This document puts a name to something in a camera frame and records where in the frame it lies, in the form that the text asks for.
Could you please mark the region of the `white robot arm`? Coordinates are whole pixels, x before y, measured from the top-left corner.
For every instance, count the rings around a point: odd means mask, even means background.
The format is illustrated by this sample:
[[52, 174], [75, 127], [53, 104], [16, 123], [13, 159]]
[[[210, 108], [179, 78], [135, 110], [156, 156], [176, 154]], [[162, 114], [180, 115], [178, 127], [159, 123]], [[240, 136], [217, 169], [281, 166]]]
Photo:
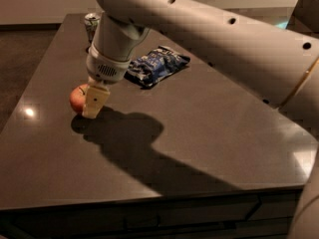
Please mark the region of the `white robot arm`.
[[97, 116], [155, 30], [319, 138], [319, 40], [193, 0], [97, 0], [84, 117]]

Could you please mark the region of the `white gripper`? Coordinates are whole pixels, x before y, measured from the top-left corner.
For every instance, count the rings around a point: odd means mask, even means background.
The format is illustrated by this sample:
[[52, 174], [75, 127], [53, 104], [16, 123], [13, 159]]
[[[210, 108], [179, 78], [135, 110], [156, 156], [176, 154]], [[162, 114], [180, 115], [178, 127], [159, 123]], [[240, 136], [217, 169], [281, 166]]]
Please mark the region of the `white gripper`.
[[94, 81], [89, 81], [85, 90], [82, 111], [84, 118], [95, 119], [97, 117], [110, 96], [107, 85], [112, 85], [124, 77], [130, 61], [131, 53], [125, 50], [112, 46], [91, 45], [86, 65], [88, 74]]

